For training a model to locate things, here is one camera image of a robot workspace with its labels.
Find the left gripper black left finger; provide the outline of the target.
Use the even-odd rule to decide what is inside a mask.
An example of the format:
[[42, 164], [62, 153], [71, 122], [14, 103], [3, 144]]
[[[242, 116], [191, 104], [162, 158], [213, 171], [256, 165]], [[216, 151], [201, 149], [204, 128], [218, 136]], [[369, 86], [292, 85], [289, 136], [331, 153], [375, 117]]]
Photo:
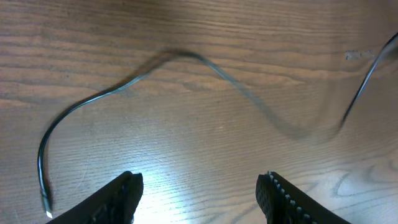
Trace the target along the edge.
[[49, 224], [130, 224], [143, 190], [142, 174], [125, 171]]

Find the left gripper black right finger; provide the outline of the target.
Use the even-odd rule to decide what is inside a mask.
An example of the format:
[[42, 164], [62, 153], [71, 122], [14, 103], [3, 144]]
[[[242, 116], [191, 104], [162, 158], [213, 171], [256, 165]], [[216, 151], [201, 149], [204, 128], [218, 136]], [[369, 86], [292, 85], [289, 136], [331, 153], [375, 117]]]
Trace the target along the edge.
[[258, 176], [256, 200], [269, 224], [349, 224], [273, 171]]

